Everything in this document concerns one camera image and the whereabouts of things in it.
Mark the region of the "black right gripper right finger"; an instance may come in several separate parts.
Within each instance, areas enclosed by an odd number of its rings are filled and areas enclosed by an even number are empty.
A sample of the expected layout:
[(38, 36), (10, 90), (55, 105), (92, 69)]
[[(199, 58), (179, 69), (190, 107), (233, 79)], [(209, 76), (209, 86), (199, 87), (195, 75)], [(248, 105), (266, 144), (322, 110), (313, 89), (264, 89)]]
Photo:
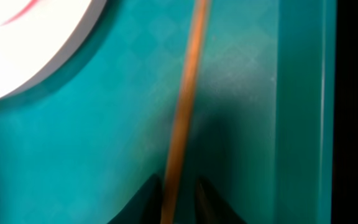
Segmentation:
[(194, 201), (197, 224), (246, 224), (205, 177), (196, 180)]

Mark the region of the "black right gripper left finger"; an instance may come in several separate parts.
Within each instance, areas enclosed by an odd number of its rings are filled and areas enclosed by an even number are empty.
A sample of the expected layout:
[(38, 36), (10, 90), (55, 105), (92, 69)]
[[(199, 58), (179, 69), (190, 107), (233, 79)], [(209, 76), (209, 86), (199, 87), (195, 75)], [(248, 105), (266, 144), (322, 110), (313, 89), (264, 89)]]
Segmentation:
[(108, 224), (160, 224), (162, 181), (151, 175)]

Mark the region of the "wooden chopstick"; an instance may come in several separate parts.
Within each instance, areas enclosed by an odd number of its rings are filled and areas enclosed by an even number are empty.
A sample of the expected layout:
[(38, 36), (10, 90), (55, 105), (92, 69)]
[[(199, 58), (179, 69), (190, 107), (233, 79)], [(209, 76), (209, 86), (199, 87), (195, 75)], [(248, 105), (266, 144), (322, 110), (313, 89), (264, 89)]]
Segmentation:
[(172, 224), (175, 217), (210, 3), (210, 0), (195, 1), (165, 168), (161, 224)]

